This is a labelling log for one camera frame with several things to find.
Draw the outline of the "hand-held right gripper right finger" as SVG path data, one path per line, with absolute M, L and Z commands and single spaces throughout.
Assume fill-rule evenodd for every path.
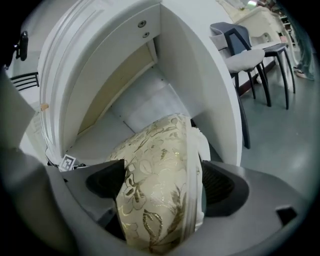
M 203 160 L 202 184 L 206 196 L 207 217 L 228 217 L 237 212 L 247 201 L 248 183 L 240 176 Z

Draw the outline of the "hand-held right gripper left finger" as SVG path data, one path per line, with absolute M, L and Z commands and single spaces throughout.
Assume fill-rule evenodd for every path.
M 62 173 L 77 203 L 100 225 L 107 225 L 116 215 L 116 198 L 125 176 L 124 159 Z

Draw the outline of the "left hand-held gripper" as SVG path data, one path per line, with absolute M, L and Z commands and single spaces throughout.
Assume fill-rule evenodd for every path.
M 79 168 L 85 168 L 87 165 L 80 163 L 75 157 L 65 154 L 60 163 L 53 157 L 46 156 L 47 165 L 58 168 L 60 172 L 74 171 Z

